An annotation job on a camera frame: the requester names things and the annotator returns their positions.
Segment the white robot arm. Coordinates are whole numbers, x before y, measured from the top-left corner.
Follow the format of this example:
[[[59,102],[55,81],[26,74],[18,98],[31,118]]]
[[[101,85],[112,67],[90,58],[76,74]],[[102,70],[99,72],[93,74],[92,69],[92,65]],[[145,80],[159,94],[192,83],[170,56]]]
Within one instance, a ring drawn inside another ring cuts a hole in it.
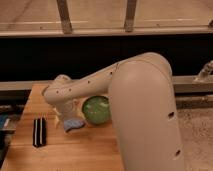
[[[43,91],[60,115],[69,102],[106,93],[124,171],[185,171],[169,62],[148,52],[77,81],[60,75]]]

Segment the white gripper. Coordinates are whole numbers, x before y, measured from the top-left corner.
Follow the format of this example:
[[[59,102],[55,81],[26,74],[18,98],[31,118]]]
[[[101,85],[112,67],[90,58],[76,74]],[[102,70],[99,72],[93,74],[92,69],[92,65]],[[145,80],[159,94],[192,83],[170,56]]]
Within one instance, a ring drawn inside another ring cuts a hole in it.
[[[55,106],[55,110],[59,120],[63,123],[69,119],[79,119],[81,120],[76,111],[76,105],[72,100],[66,101],[64,103],[59,103]]]

